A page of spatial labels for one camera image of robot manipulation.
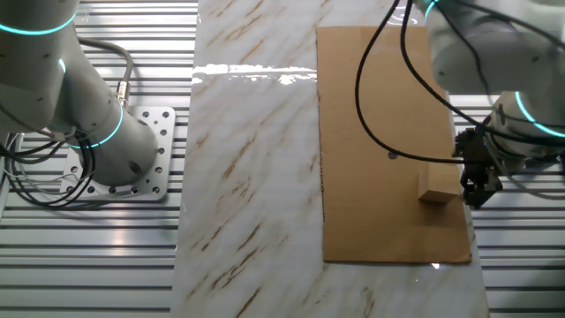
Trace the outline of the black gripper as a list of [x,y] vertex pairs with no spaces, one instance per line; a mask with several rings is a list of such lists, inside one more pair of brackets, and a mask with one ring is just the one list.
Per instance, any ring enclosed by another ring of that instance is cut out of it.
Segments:
[[481,131],[468,128],[458,133],[453,157],[465,160],[460,184],[463,188],[463,202],[467,206],[481,208],[502,190],[502,182],[496,176],[497,168]]

